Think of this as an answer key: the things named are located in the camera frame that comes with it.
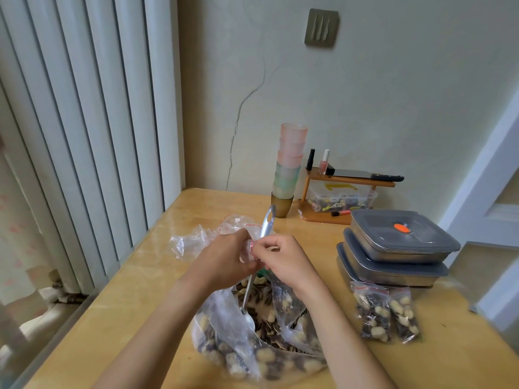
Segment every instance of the nail polish bottle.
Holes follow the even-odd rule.
[[[328,149],[324,150],[323,160],[319,164],[319,173],[321,175],[326,174],[326,168],[328,167],[328,157],[330,156],[330,151]]]

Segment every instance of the curtain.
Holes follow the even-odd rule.
[[[31,209],[0,148],[0,347],[22,346],[19,326],[47,312],[38,290],[58,279],[50,261]]]

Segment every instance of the metal spoon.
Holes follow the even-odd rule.
[[[272,213],[272,218],[270,221],[268,220],[268,216]],[[263,220],[263,225],[261,227],[261,233],[260,238],[270,235],[270,232],[272,232],[272,227],[274,225],[274,216],[276,215],[276,205],[270,205],[268,208],[267,214],[265,216],[265,219]],[[254,280],[256,279],[256,273],[251,274],[249,276],[249,282],[247,283],[247,288],[245,290],[245,298],[243,299],[243,305],[241,306],[241,313],[245,317],[245,320],[247,321],[247,325],[249,328],[254,331],[256,325],[254,324],[254,319],[250,316],[250,314],[247,312],[247,300],[249,299],[249,294],[251,292],[252,284]]]

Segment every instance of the pink cup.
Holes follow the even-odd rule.
[[[284,123],[281,125],[281,139],[287,143],[304,143],[307,132],[308,127],[301,124]]]
[[[285,168],[297,168],[301,166],[302,154],[297,157],[287,156],[278,150],[278,164]]]
[[[298,157],[302,156],[302,151],[305,149],[305,142],[291,143],[284,139],[279,140],[279,151],[285,156]]]

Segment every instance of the stacked plastic cup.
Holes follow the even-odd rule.
[[[294,198],[295,185],[301,169],[302,152],[305,148],[308,127],[285,123],[281,125],[278,162],[272,186],[272,203],[276,204],[276,216],[285,217]],[[288,206],[286,210],[279,206]]]

